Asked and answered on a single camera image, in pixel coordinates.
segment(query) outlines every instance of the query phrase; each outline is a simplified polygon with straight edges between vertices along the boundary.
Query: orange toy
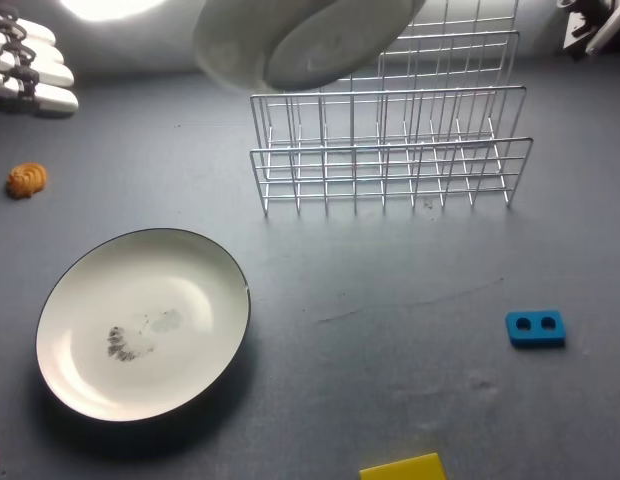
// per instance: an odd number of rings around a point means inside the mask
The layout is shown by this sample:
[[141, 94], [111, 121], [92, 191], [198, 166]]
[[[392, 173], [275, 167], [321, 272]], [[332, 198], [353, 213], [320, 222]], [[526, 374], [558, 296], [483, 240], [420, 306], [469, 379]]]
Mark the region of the orange toy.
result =
[[43, 190], [47, 181], [48, 172], [43, 165], [23, 163], [10, 172], [6, 189], [13, 198], [30, 198]]

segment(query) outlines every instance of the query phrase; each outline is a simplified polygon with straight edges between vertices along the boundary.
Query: bright light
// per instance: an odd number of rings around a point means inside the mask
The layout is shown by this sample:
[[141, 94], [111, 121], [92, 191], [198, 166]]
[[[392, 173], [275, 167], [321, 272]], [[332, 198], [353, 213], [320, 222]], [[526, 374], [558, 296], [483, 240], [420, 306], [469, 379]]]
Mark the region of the bright light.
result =
[[60, 0], [81, 20], [105, 22], [120, 20], [145, 12], [166, 0]]

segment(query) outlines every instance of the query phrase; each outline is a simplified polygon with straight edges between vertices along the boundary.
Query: blue block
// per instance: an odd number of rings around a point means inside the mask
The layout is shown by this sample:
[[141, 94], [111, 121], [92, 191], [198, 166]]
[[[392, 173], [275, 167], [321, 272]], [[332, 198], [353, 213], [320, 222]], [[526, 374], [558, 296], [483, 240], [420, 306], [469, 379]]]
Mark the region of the blue block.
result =
[[560, 347], [566, 342], [566, 330], [557, 310], [510, 312], [506, 327], [515, 347]]

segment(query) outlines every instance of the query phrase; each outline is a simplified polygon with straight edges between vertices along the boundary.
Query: gray table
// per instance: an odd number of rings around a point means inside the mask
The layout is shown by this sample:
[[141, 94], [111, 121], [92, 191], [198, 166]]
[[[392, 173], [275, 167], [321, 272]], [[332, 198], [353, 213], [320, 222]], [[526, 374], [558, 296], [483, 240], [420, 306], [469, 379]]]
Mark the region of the gray table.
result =
[[[0, 479], [345, 480], [433, 451], [451, 480], [620, 479], [620, 58], [521, 62], [514, 81], [536, 143], [511, 210], [266, 221], [248, 104], [197, 75], [87, 86], [69, 121], [0, 116]], [[24, 161], [50, 185], [13, 202]], [[186, 411], [95, 424], [39, 379], [39, 311], [85, 251], [155, 226], [235, 256], [249, 335]], [[513, 350], [505, 313], [546, 307], [568, 347]]]

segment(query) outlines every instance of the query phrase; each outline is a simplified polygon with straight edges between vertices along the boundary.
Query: metal wire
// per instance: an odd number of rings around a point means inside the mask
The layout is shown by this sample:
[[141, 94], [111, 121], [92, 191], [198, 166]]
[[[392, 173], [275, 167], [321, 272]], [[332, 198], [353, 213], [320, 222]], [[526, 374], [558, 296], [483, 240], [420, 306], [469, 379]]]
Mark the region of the metal wire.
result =
[[427, 2], [383, 54], [320, 91], [251, 97], [250, 152], [271, 201], [481, 194], [512, 201], [532, 139], [514, 137], [526, 90], [510, 81], [518, 0]]

